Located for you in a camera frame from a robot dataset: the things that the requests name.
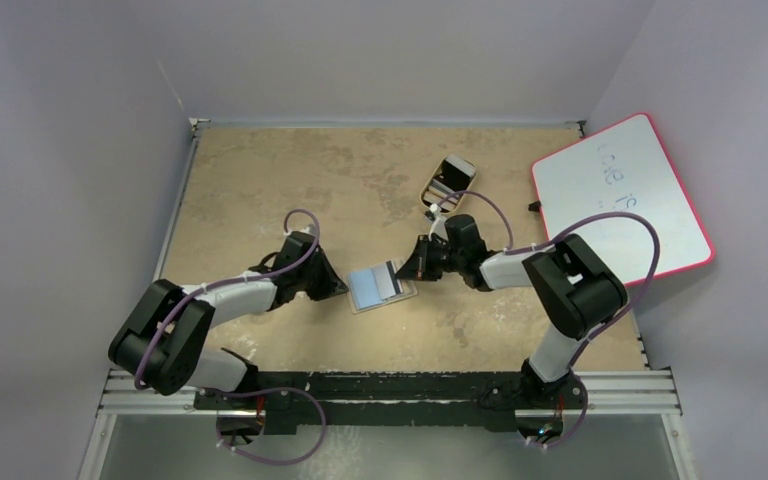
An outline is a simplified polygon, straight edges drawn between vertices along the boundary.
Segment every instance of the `wooden table surface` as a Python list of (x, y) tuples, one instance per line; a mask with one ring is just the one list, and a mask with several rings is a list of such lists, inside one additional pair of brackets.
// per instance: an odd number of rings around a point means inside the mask
[[(352, 270), (407, 258), (428, 230), (419, 191), (449, 153), (477, 166), (473, 188), (507, 214), (517, 246), (540, 242), (542, 222), (526, 208), (535, 200), (531, 164), (577, 139), (573, 128), (211, 127), (163, 274), (179, 284), (239, 275), (281, 247), (281, 221), (294, 207), (318, 216), (322, 246), (344, 281)], [(488, 248), (504, 245), (501, 221), (478, 198), (458, 213), (476, 218)], [(266, 370), (518, 370), (548, 325), (530, 288), (481, 293), (456, 274), (418, 287), (416, 297), (361, 314), (345, 295), (296, 299), (214, 328), (208, 345)], [(642, 370), (631, 320), (600, 336), (577, 368)]]

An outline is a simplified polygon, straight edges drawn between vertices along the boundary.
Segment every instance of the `robotic arm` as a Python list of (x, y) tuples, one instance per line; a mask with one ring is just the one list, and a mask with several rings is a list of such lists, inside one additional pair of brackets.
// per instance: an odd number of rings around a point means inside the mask
[(628, 300), (622, 282), (578, 235), (547, 251), (508, 255), (487, 249), (469, 215), (433, 220), (432, 232), (419, 236), (396, 277), (436, 281), (445, 272), (457, 272), (467, 286), (482, 292), (533, 286), (551, 323), (522, 365), (529, 396), (551, 394), (566, 383), (590, 332)]
[[(301, 259), (314, 244), (310, 229), (290, 233), (279, 252), (267, 255), (259, 265), (237, 278), (276, 272)], [(267, 266), (273, 257), (272, 266)], [(110, 360), (136, 374), (158, 323), (186, 295), (199, 288), (203, 286), (179, 286), (168, 280), (152, 283), (111, 342), (107, 353)], [(151, 352), (142, 381), (163, 395), (171, 395), (184, 385), (225, 392), (257, 390), (257, 367), (229, 350), (204, 349), (207, 332), (243, 315), (274, 310), (299, 292), (305, 292), (313, 301), (348, 292), (318, 245), (307, 260), (286, 273), (219, 286), (197, 295)]]

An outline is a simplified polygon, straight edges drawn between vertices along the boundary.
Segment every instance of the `gray wall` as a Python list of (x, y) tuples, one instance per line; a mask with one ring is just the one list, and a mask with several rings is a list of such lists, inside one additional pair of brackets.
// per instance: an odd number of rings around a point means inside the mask
[(639, 310), (710, 479), (768, 478), (768, 2), (659, 0), (591, 117), (649, 111), (710, 230), (711, 268)]
[(0, 2), (0, 478), (75, 478), (188, 123), (128, 6)]
[(190, 116), (581, 120), (654, 0), (139, 0)]

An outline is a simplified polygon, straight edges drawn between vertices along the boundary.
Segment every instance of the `wall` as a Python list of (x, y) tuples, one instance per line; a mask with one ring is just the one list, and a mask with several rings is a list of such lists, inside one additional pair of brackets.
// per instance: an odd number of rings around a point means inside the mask
[(659, 0), (593, 112), (654, 115), (718, 248), (639, 310), (704, 478), (768, 478), (768, 2)]
[(0, 2), (0, 478), (75, 478), (188, 148), (121, 1)]
[(585, 118), (654, 0), (133, 1), (193, 117)]

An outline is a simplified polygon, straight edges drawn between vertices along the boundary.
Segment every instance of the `beige table surface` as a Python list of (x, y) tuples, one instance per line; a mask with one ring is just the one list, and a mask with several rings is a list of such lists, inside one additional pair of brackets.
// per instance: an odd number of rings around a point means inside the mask
[[(164, 276), (201, 283), (239, 275), (283, 242), (293, 207), (312, 210), (322, 246), (348, 273), (410, 255), (427, 232), (419, 191), (436, 164), (455, 153), (474, 163), (473, 185), (513, 224), (518, 246), (545, 239), (531, 164), (578, 139), (576, 129), (238, 128), (204, 132), (169, 246)], [(458, 213), (478, 220), (488, 247), (504, 227), (478, 198)], [(308, 221), (301, 215), (291, 226)], [(214, 328), (208, 345), (225, 346), (267, 370), (518, 370), (548, 319), (530, 288), (480, 293), (456, 274), (418, 283), (419, 295), (352, 313), (342, 295), (296, 299), (280, 309)], [(579, 370), (642, 370), (626, 318), (600, 336)]]

